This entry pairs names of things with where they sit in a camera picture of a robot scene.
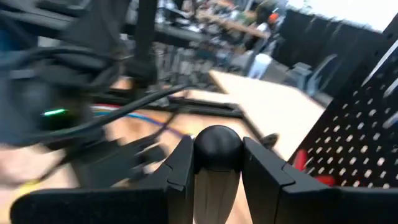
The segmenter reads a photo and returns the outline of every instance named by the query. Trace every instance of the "light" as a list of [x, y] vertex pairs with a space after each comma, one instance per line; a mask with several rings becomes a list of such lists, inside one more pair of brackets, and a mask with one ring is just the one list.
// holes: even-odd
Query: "light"
[[67, 111], [66, 109], [56, 109], [56, 110], [47, 111], [43, 115], [44, 116], [53, 116], [53, 115], [65, 113], [66, 111]]

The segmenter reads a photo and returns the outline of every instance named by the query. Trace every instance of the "black ball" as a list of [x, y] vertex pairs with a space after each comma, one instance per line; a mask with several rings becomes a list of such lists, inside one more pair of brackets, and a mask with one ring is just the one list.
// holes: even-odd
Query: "black ball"
[[205, 128], [195, 138], [195, 172], [241, 170], [243, 143], [234, 130], [222, 125]]

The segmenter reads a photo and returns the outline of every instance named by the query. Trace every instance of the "wooden surface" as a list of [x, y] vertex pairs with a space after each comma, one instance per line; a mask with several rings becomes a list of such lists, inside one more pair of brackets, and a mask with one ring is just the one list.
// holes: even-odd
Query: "wooden surface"
[[234, 29], [234, 30], [237, 30], [240, 32], [245, 32], [247, 34], [250, 34], [250, 35], [253, 35], [253, 36], [256, 36], [259, 38], [267, 39], [269, 37], [269, 33], [259, 31], [255, 27], [245, 26], [244, 24], [241, 24], [241, 23], [238, 23], [235, 21], [231, 21], [229, 19], [221, 18], [219, 16], [209, 14], [205, 11], [198, 11], [197, 17], [199, 19], [202, 19], [202, 18], [209, 19], [210, 21], [216, 22], [217, 24], [224, 26], [227, 29]]
[[325, 110], [296, 88], [217, 71], [210, 71], [210, 75], [263, 136], [280, 134], [275, 149], [285, 160]]
[[[210, 101], [234, 103], [230, 97], [218, 93], [208, 93], [202, 91], [190, 91], [190, 98], [199, 98]], [[165, 121], [168, 113], [156, 111], [140, 110], [139, 113], [145, 114], [151, 118]], [[217, 118], [211, 116], [180, 115], [172, 124], [173, 128], [179, 129], [193, 135], [198, 134], [202, 129], [214, 124], [222, 124], [234, 129], [241, 137], [249, 136], [242, 121], [238, 119]], [[107, 133], [111, 139], [120, 139], [122, 143], [131, 142], [135, 139], [144, 137], [157, 130], [157, 126], [146, 123], [141, 120], [122, 118], [107, 126]], [[160, 137], [161, 143], [172, 152], [179, 138], [173, 134], [164, 133]], [[15, 179], [33, 179], [39, 176], [43, 171], [56, 161], [60, 155], [59, 152], [44, 154], [45, 149], [40, 146], [32, 146], [18, 150], [11, 150], [3, 147], [0, 149], [0, 182], [3, 181], [4, 174]], [[76, 181], [73, 178], [72, 170], [69, 166], [60, 169], [55, 175], [39, 185], [40, 188], [70, 188], [76, 187]], [[12, 202], [18, 198], [22, 192], [12, 189], [0, 188], [0, 223], [9, 223], [9, 208]], [[227, 221], [228, 224], [246, 224], [252, 223], [244, 194], [242, 182], [239, 185], [238, 194], [231, 215]]]

